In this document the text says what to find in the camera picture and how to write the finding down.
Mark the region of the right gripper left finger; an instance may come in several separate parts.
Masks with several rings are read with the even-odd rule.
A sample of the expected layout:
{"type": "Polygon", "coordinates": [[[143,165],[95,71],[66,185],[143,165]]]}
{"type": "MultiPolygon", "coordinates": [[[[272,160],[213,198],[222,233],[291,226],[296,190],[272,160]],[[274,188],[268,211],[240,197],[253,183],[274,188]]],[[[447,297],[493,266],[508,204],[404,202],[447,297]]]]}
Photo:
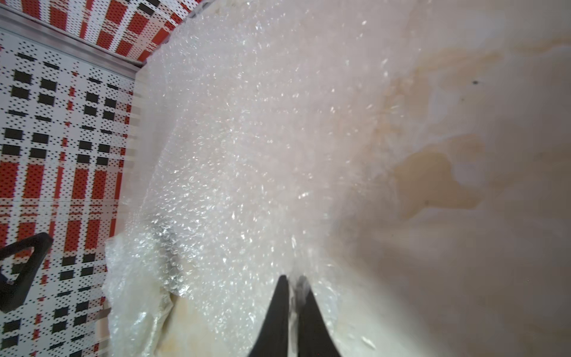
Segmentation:
{"type": "Polygon", "coordinates": [[[278,279],[260,334],[249,357],[287,357],[290,288],[287,276],[278,279]]]}

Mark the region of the bubble plate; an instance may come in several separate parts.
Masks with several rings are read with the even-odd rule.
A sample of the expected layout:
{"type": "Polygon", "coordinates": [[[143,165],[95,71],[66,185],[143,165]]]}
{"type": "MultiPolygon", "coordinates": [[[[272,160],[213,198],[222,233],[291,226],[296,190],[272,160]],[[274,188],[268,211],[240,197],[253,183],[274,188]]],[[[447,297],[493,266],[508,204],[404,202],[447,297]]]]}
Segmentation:
{"type": "Polygon", "coordinates": [[[106,246],[111,356],[246,356],[281,275],[329,333],[350,194],[414,1],[213,1],[148,60],[123,231],[106,246]]]}

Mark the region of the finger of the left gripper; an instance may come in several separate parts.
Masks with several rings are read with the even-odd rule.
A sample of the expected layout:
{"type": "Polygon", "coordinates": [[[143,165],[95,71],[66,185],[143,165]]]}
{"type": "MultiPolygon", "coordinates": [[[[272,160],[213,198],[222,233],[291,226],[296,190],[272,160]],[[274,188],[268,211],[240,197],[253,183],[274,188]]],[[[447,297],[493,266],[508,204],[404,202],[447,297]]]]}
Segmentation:
{"type": "Polygon", "coordinates": [[[1,274],[1,312],[12,312],[25,303],[34,278],[43,264],[54,239],[47,233],[39,233],[1,249],[1,260],[21,251],[31,250],[32,254],[23,265],[16,280],[10,281],[1,274]]]}

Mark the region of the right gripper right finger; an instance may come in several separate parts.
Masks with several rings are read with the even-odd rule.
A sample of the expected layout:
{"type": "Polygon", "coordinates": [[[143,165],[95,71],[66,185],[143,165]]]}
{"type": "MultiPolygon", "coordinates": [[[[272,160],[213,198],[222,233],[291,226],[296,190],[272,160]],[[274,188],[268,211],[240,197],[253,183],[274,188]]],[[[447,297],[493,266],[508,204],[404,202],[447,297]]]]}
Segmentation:
{"type": "Polygon", "coordinates": [[[297,355],[299,357],[341,357],[324,322],[308,279],[296,284],[297,355]]]}

